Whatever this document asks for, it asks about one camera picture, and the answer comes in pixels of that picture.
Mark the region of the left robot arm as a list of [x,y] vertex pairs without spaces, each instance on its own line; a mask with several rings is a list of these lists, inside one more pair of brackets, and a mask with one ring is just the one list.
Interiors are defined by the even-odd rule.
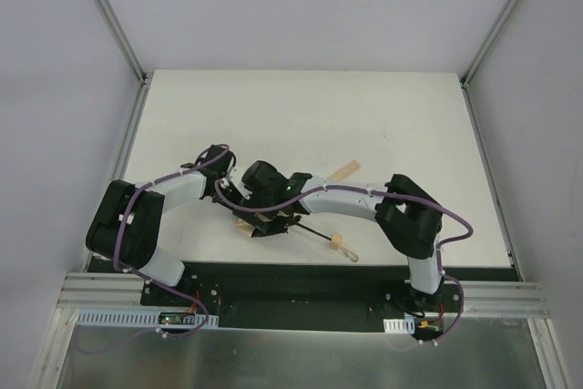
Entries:
[[214,182],[228,175],[236,156],[224,144],[211,145],[191,163],[149,182],[109,183],[86,236],[91,252],[181,294],[195,292],[193,271],[159,246],[163,215],[214,195]]

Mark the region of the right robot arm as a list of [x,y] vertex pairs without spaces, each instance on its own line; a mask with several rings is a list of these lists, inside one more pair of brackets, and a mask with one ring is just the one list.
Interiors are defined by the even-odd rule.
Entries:
[[347,189],[331,189],[334,183],[303,172],[287,178],[271,164],[258,160],[243,173],[240,183],[245,189],[241,204],[253,212],[237,210],[234,215],[253,227],[253,237],[285,233],[301,215],[331,213],[373,221],[407,259],[410,297],[404,308],[420,312],[424,305],[438,303],[443,280],[435,240],[442,229],[443,214],[423,203],[391,196],[434,199],[401,174],[393,175],[387,183],[358,184]]

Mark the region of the beige folding umbrella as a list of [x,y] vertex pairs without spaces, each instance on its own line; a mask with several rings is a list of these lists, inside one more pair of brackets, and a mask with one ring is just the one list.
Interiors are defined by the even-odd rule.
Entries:
[[[272,164],[257,160],[240,176],[240,202],[255,210],[280,204],[298,195],[310,176],[309,173],[295,172],[287,178]],[[290,228],[297,227],[325,240],[332,250],[342,253],[348,260],[359,260],[358,254],[343,243],[342,235],[327,235],[303,224],[302,217],[306,213],[300,207],[266,213],[235,210],[233,215],[238,218],[236,227],[250,238],[285,234]]]

